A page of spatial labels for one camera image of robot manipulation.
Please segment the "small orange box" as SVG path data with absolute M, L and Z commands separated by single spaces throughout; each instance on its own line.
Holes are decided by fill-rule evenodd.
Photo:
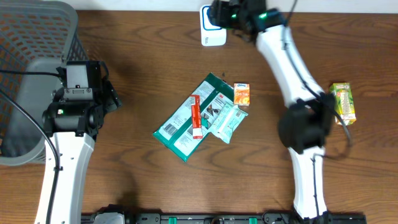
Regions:
M 234 104 L 239 106 L 250 105 L 250 85 L 248 83 L 234 84 Z

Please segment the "green 3M package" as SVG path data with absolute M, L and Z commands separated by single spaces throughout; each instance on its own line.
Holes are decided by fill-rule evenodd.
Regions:
M 193 137 L 192 96 L 188 96 L 168 120 L 153 133 L 156 139 L 183 161 L 188 160 L 210 133 L 209 129 L 224 105 L 233 102 L 234 91 L 231 85 L 209 73 L 191 95 L 199 96 L 203 137 L 201 139 Z

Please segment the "red sachet packet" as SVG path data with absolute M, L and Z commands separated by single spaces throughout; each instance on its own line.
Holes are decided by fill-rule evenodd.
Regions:
M 192 136 L 193 139 L 202 139 L 200 96 L 190 95 L 190 102 L 192 111 Z

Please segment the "mint green wipes pack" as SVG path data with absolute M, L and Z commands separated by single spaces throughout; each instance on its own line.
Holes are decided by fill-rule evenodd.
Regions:
M 209 132 L 229 144 L 235 129 L 247 115 L 238 105 L 225 103 L 220 114 L 211 125 Z

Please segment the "green yellow juice carton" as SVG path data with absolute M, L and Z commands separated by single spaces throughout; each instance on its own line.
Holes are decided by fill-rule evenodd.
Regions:
M 356 114 L 350 83 L 333 83 L 330 91 L 335 96 L 335 110 L 344 124 L 347 126 L 353 124 L 356 121 Z

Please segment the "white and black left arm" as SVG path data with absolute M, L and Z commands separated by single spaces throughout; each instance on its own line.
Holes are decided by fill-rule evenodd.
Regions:
M 45 172 L 36 223 L 80 223 L 86 171 L 106 114 L 121 106 L 110 81 L 69 88 L 43 113 Z

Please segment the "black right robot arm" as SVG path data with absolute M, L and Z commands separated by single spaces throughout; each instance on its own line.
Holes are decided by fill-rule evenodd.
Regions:
M 282 92 L 286 112 L 278 135 L 294 172 L 292 223 L 330 223 L 323 196 L 323 157 L 335 99 L 313 79 L 292 37 L 290 17 L 265 1 L 213 1 L 206 13 L 214 26 L 241 31 L 265 58 Z

